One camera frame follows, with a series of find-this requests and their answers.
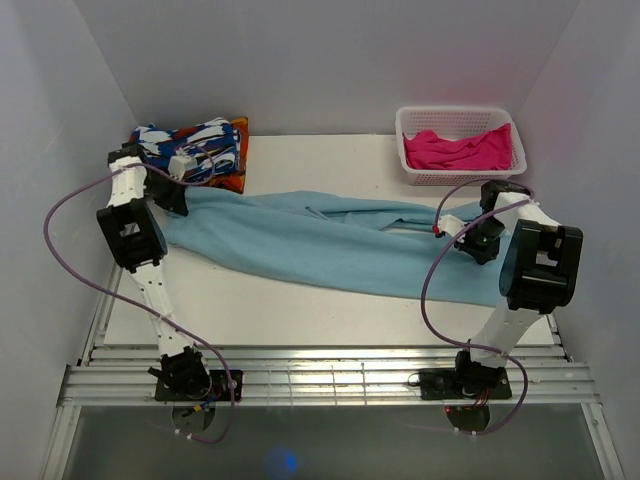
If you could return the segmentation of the light blue trousers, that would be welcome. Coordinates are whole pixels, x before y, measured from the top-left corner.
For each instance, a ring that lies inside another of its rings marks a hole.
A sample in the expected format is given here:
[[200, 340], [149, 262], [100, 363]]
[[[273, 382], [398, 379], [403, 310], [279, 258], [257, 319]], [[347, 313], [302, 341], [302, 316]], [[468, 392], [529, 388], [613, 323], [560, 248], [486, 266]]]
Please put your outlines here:
[[168, 243], [228, 269], [362, 294], [492, 307], [501, 262], [441, 252], [434, 208], [297, 191], [256, 196], [191, 188]]

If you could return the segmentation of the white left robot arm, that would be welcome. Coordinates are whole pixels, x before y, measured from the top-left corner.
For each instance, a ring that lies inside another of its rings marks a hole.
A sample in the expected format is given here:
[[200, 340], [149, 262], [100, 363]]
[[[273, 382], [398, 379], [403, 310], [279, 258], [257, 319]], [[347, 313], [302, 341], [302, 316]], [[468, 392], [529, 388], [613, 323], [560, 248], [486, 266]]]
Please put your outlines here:
[[145, 200], [147, 169], [143, 150], [129, 144], [108, 154], [111, 193], [97, 221], [117, 265], [127, 270], [140, 291], [159, 350], [158, 368], [149, 373], [180, 397], [201, 399], [212, 387], [195, 342], [173, 325], [173, 306], [165, 288], [166, 241]]

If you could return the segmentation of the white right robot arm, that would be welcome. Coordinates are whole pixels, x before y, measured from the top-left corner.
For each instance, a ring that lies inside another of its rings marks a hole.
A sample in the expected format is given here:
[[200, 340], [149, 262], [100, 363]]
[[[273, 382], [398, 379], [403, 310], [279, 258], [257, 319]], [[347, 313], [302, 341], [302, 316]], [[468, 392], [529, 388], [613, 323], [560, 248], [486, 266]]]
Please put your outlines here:
[[498, 258], [510, 235], [499, 273], [499, 301], [482, 329], [457, 355], [451, 382], [464, 397], [488, 397], [507, 383], [506, 356], [542, 316], [566, 306], [577, 283], [584, 234], [546, 215], [530, 191], [505, 180], [481, 187], [483, 219], [460, 230], [455, 248], [484, 265]]

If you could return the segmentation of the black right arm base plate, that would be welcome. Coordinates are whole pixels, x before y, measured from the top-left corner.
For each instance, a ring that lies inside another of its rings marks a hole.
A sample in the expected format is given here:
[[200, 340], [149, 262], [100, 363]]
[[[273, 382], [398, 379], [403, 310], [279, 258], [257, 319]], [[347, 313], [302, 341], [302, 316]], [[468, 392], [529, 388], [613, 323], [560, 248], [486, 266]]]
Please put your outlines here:
[[469, 368], [421, 369], [418, 375], [422, 400], [475, 400], [489, 394], [489, 399], [512, 398], [510, 382], [504, 368], [471, 366]]

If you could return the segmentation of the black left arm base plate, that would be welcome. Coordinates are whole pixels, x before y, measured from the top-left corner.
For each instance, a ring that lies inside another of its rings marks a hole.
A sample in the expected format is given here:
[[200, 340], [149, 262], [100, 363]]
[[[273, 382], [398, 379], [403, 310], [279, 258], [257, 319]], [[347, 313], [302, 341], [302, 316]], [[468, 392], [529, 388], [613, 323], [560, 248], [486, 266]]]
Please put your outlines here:
[[193, 392], [176, 393], [171, 391], [160, 380], [157, 381], [154, 400], [159, 402], [206, 402], [209, 400], [229, 402], [231, 393], [239, 402], [242, 396], [244, 372], [240, 369], [230, 370], [231, 382], [224, 370], [210, 370], [209, 379], [205, 380]]

